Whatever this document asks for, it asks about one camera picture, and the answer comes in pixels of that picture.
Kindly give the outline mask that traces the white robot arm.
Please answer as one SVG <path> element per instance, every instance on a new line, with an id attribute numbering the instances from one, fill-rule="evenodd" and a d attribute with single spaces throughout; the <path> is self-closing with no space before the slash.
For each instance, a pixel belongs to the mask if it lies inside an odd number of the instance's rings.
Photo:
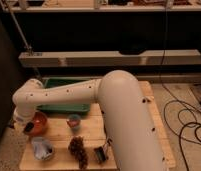
<path id="1" fill-rule="evenodd" d="M 32 120 L 40 105 L 97 103 L 119 171 L 168 171 L 139 81 L 126 71 L 115 70 L 100 79 L 53 88 L 30 79 L 16 90 L 12 101 L 13 118 L 20 129 Z"/>

